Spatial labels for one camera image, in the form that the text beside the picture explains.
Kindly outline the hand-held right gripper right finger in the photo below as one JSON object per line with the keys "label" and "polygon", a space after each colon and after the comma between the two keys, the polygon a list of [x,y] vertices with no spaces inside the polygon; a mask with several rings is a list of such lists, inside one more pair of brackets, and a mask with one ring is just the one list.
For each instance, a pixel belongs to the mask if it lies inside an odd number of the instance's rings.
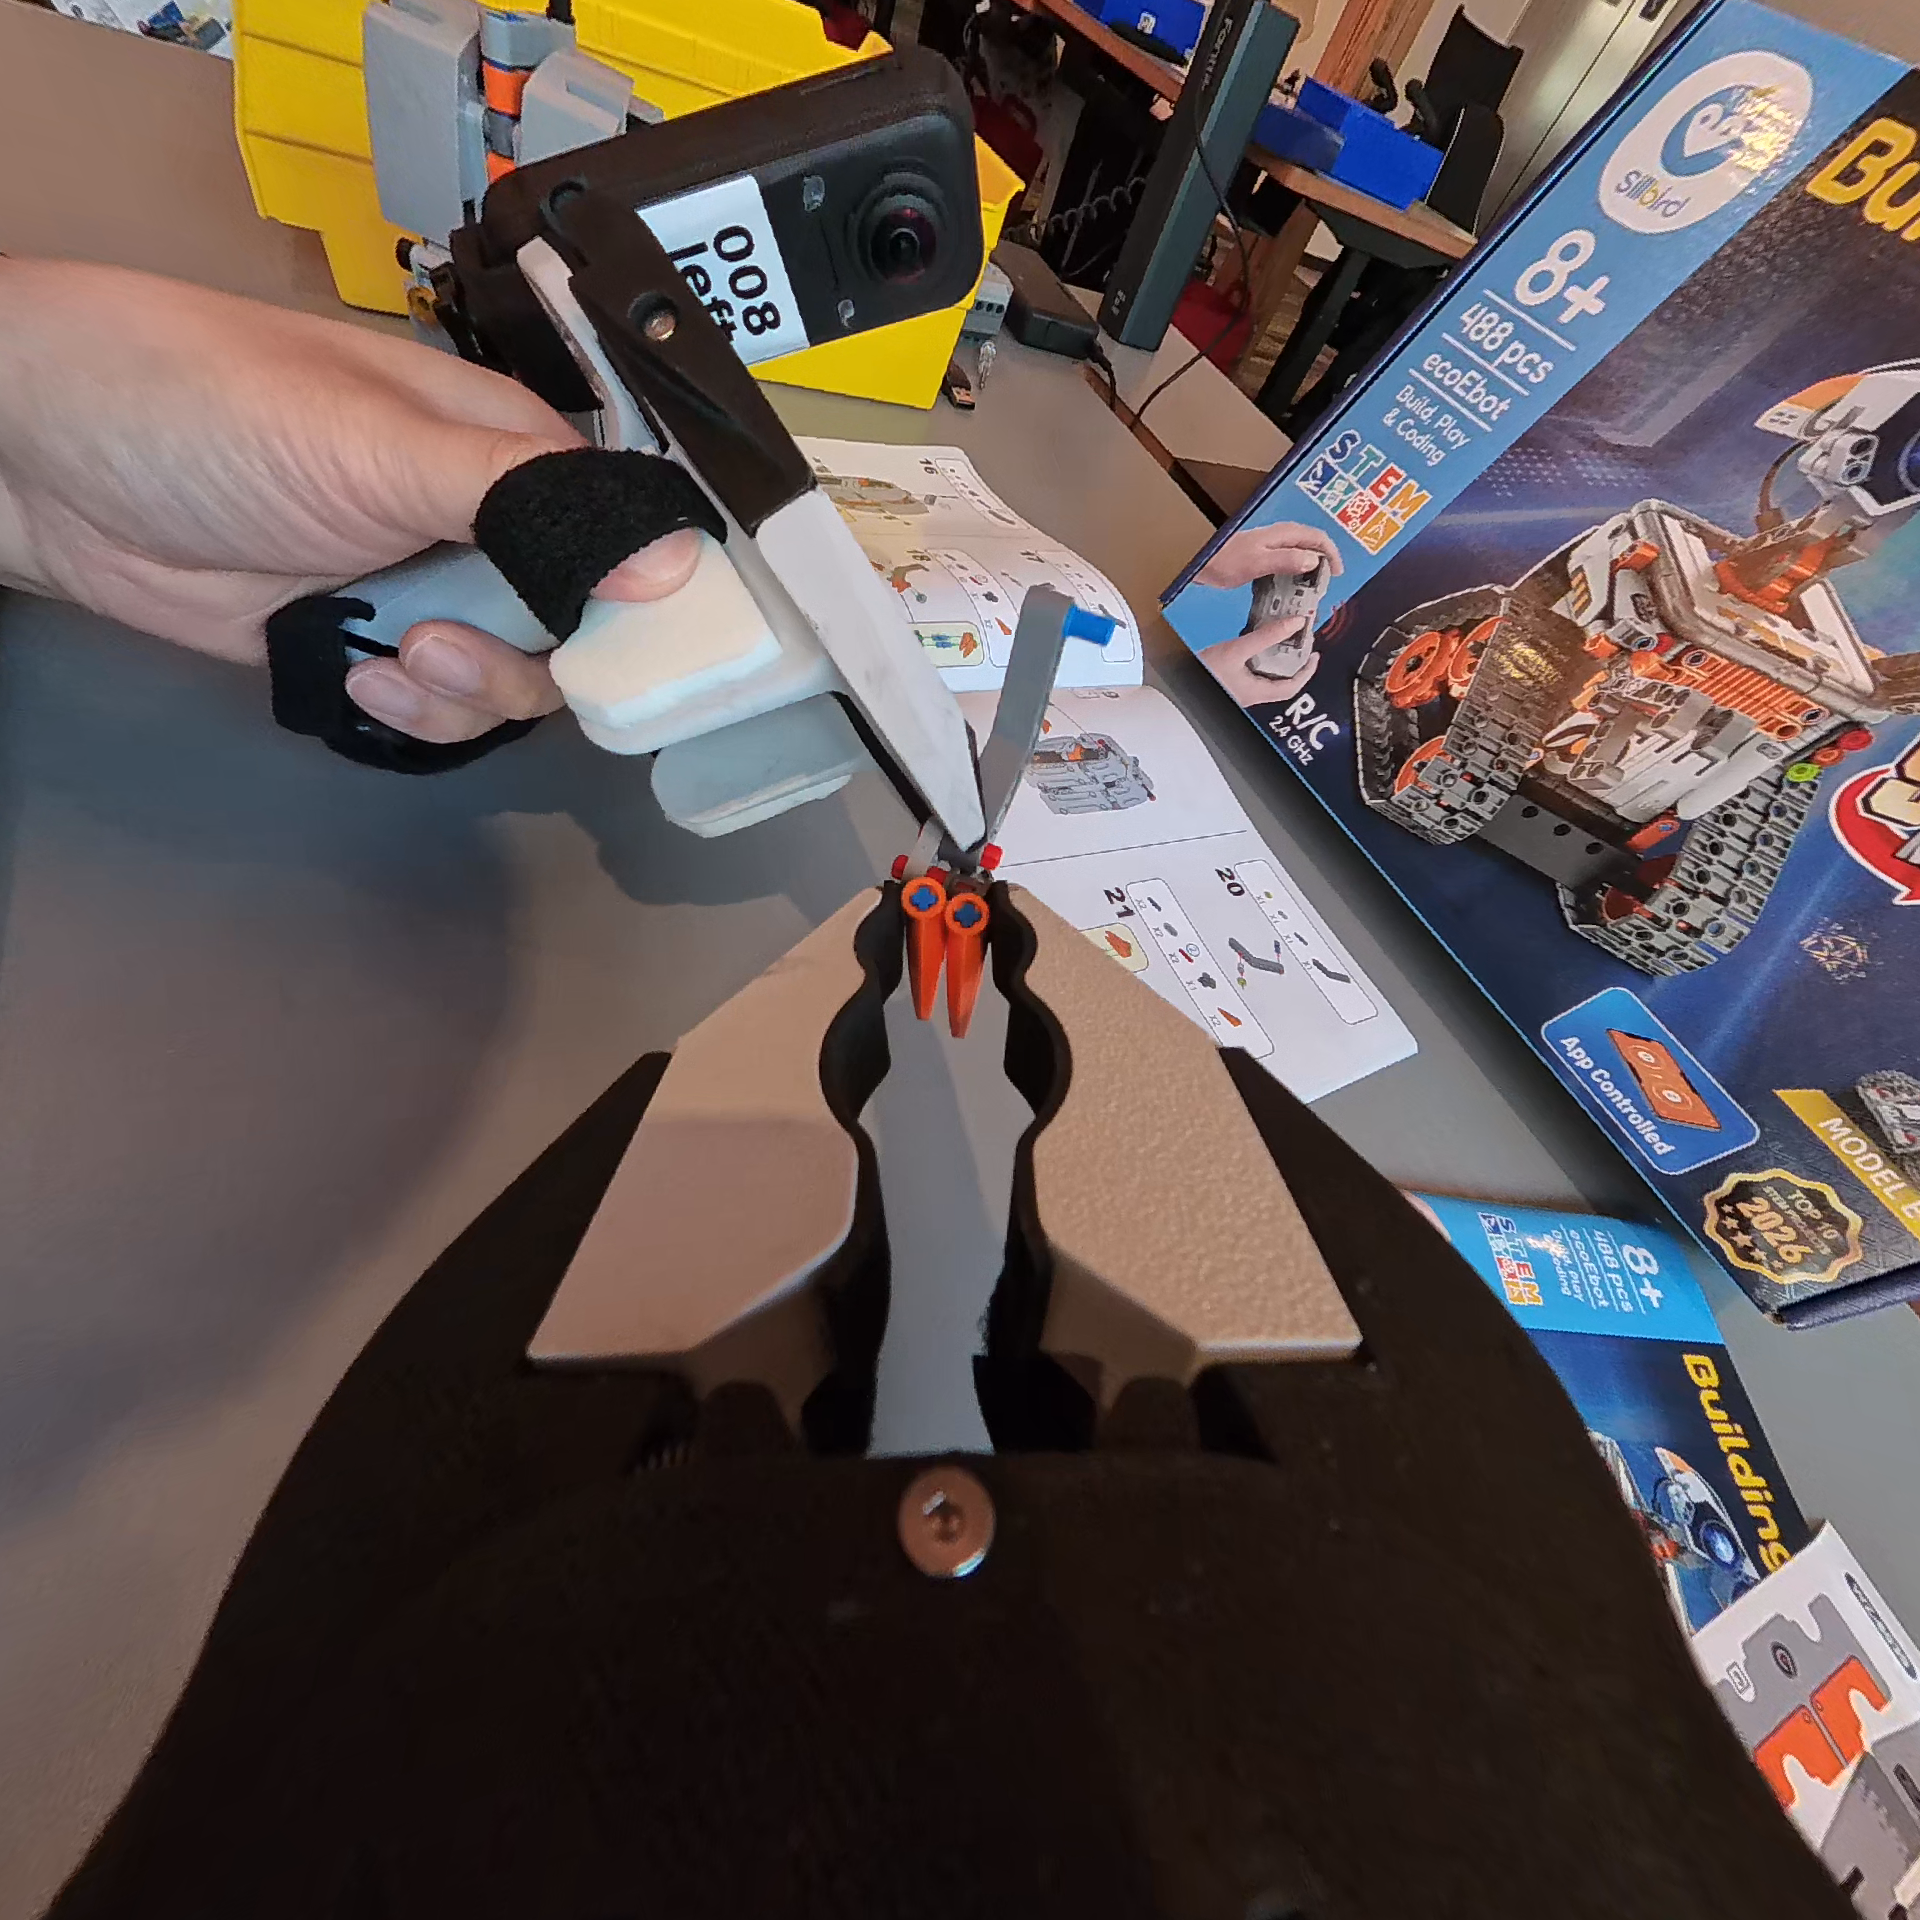
{"label": "hand-held right gripper right finger", "polygon": [[1093,1444],[1135,1380],[1345,1360],[1359,1331],[1217,1050],[1024,889],[991,891],[1002,1067],[1030,1107],[976,1355],[1001,1453]]}

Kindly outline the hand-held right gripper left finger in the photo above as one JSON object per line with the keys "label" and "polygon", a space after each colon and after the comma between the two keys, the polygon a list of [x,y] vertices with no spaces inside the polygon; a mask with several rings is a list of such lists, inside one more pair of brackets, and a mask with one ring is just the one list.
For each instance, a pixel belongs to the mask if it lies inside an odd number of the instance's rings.
{"label": "hand-held right gripper left finger", "polygon": [[754,1384],[813,1450],[868,1448],[892,1259],[858,1116],[900,971],[900,889],[863,889],[686,1034],[530,1362]]}

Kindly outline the grey desk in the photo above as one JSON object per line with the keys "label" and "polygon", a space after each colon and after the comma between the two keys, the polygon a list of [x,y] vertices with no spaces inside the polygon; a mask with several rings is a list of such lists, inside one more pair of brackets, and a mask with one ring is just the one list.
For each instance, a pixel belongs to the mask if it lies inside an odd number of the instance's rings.
{"label": "grey desk", "polygon": [[[260,222],[231,68],[4,4],[4,249],[348,320]],[[1400,1185],[1650,1217],[1580,1107],[1156,622],[1206,528],[1044,354],[970,419],[778,392],[806,435],[954,441],[1145,619],[1146,676],[1416,1053],[1317,1112]],[[143,1762],[260,1506],[434,1258],[642,1051],[842,906],[886,782],[741,837],[664,825],[570,726],[438,780],[277,732],[257,675],[4,598],[4,1916],[36,1916]],[[896,1006],[885,1196],[932,1205],[876,1440],[976,1438],[958,1339],[1022,1101]],[[1712,1265],[1798,1505],[1914,1629],[1914,1314],[1786,1333]]]}

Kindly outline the blue robot kit box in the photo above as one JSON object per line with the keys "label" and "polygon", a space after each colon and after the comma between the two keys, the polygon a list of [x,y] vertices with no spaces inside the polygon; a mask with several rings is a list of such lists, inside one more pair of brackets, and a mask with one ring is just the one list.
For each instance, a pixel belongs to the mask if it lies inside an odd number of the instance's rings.
{"label": "blue robot kit box", "polygon": [[1693,12],[1162,592],[1790,1328],[1914,1305],[1914,139]]}

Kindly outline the black power adapter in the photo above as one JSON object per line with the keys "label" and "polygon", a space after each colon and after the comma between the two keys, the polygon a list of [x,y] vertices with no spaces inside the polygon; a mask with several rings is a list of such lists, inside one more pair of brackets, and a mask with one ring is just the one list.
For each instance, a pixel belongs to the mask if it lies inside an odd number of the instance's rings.
{"label": "black power adapter", "polygon": [[1001,320],[1010,341],[1076,364],[1096,357],[1096,322],[1039,252],[1001,237],[991,265],[1010,284]]}

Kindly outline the grey angled toy beam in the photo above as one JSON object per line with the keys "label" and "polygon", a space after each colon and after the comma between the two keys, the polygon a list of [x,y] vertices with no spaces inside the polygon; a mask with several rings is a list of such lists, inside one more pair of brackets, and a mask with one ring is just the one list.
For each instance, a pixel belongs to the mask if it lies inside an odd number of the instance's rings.
{"label": "grey angled toy beam", "polygon": [[949,833],[927,822],[912,851],[898,857],[894,878],[919,878],[932,866],[970,875],[989,868],[988,849],[998,842],[1001,821],[1039,739],[1039,722],[1064,643],[1105,644],[1113,633],[1116,619],[1078,608],[1055,589],[1039,586],[1025,589],[1014,648],[998,688],[991,733],[976,756],[983,828],[965,837],[960,830]]}

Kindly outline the blue plastic bin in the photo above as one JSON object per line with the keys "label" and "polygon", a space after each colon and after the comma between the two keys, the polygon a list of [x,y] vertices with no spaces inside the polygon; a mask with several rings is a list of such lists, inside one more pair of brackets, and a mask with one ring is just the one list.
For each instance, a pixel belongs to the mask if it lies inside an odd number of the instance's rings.
{"label": "blue plastic bin", "polygon": [[1260,113],[1250,147],[1391,209],[1424,202],[1444,163],[1441,148],[1311,77]]}

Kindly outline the wooden top standing desk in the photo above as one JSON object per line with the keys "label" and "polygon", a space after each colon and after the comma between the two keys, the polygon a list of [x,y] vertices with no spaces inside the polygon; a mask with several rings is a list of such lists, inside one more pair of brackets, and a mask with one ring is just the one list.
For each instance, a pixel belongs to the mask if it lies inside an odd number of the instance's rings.
{"label": "wooden top standing desk", "polygon": [[1298,388],[1327,345],[1340,309],[1352,297],[1362,270],[1373,258],[1404,270],[1448,267],[1477,248],[1477,237],[1425,204],[1394,209],[1260,147],[1252,147],[1246,157],[1298,202],[1265,256],[1265,265],[1279,275],[1279,285],[1290,284],[1319,224],[1326,224],[1340,243],[1334,262],[1309,289],[1255,397],[1256,410],[1282,435],[1296,440],[1301,430],[1290,419]]}

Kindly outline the person's left hand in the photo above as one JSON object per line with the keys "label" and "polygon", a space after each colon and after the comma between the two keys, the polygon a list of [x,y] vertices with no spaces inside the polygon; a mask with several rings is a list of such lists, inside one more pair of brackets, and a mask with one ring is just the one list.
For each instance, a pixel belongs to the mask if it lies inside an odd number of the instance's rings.
{"label": "person's left hand", "polygon": [[264,665],[264,622],[470,537],[583,446],[416,342],[80,260],[2,260],[4,588]]}

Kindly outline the open white instruction booklet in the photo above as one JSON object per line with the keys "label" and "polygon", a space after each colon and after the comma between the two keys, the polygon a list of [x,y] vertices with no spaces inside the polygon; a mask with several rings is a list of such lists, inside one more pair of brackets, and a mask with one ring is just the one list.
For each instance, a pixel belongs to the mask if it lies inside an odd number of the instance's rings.
{"label": "open white instruction booklet", "polygon": [[1001,872],[1117,966],[1314,1099],[1415,1053],[1378,985],[1282,872],[1178,709],[1145,688],[1117,586],[949,446],[800,449],[976,736],[1034,588],[1110,622],[1070,638],[998,830]]}

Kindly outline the blue cover instruction booklet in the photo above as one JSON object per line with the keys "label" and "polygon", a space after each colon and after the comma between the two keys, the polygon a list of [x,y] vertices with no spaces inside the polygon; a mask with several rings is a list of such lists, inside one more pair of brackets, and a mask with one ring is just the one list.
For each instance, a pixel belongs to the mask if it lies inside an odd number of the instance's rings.
{"label": "blue cover instruction booklet", "polygon": [[1680,1241],[1634,1220],[1407,1200],[1544,1355],[1687,1632],[1809,1538]]}

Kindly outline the dark grey monitor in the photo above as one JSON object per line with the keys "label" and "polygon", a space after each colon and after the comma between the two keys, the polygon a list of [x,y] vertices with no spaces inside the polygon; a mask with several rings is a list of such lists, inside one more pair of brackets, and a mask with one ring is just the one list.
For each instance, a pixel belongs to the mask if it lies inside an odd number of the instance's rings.
{"label": "dark grey monitor", "polygon": [[1161,347],[1298,30],[1269,2],[1212,8],[1096,309],[1113,342]]}

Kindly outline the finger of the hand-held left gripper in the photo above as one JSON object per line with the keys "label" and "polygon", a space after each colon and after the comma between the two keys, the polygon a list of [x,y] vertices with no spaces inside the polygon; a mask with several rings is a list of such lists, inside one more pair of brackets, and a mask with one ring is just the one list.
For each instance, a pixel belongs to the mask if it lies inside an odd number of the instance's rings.
{"label": "finger of the hand-held left gripper", "polygon": [[754,542],[927,814],[960,851],[978,845],[988,825],[969,725],[824,491],[782,505]]}

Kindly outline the orange grey sticker sheet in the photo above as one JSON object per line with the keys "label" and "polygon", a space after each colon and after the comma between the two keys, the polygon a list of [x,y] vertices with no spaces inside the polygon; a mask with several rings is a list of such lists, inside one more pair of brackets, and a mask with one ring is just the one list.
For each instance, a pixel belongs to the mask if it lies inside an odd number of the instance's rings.
{"label": "orange grey sticker sheet", "polygon": [[1701,1678],[1861,1916],[1917,1916],[1917,1658],[1833,1525],[1693,1632]]}

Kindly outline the grey orange partly built model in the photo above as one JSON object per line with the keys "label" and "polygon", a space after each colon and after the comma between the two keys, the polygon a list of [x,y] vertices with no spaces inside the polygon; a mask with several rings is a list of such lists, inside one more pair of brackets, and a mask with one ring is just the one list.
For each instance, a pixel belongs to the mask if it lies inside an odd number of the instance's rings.
{"label": "grey orange partly built model", "polygon": [[430,275],[488,186],[521,163],[662,121],[633,81],[577,48],[561,2],[367,4],[362,77],[380,213],[401,228],[416,334],[440,350],[452,342]]}

